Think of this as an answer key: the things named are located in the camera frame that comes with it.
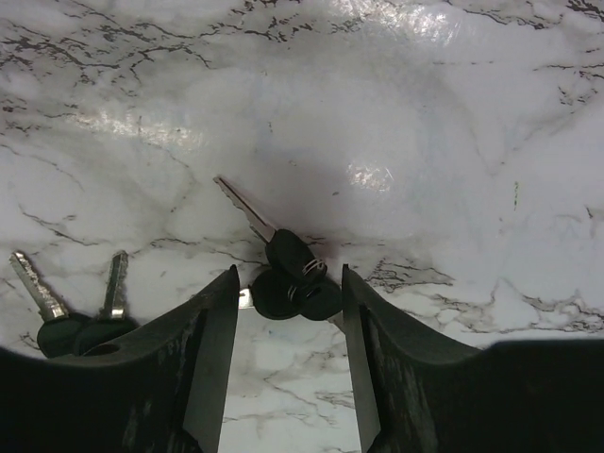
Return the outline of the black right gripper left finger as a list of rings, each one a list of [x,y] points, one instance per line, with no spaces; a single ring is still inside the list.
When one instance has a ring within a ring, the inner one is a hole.
[[[5,452],[214,452],[238,319],[230,268],[187,302],[82,356],[1,353]]]

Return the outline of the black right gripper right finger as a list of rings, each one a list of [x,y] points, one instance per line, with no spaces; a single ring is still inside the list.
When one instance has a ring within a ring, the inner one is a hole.
[[[478,349],[342,274],[344,334],[365,452],[599,452],[603,343]]]

